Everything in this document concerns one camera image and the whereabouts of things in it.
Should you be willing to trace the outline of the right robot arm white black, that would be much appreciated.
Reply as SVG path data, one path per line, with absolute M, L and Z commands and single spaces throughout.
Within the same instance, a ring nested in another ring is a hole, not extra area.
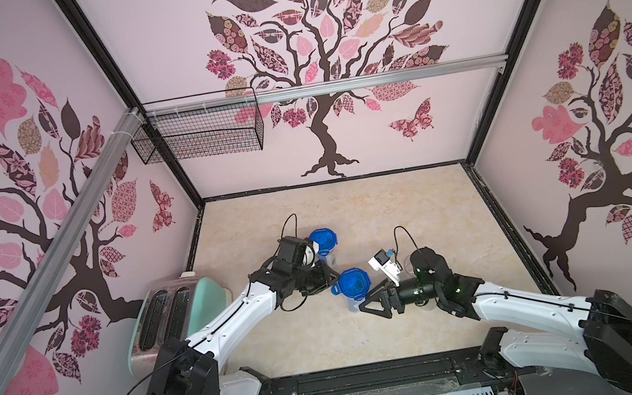
M 360 311 L 389 319 L 410 305 L 435 302 L 454 317 L 495 323 L 479 352 L 489 375 L 523 367 L 571 369 L 632 395 L 632 306 L 618 294 L 560 297 L 509 289 L 453 272 L 430 248 L 409 259 L 414 274 L 403 280 L 392 253 L 372 257 L 370 266 L 386 279 L 367 293 Z

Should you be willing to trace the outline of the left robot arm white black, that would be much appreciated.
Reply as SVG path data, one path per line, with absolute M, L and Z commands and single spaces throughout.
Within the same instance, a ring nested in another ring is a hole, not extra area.
M 271 379 L 264 374 L 242 367 L 225 375 L 222 368 L 253 328 L 293 293 L 307 298 L 334 285 L 339 273 L 318 253 L 319 244 L 310 238 L 282 238 L 228 308 L 190 337 L 164 343 L 147 395 L 271 395 Z

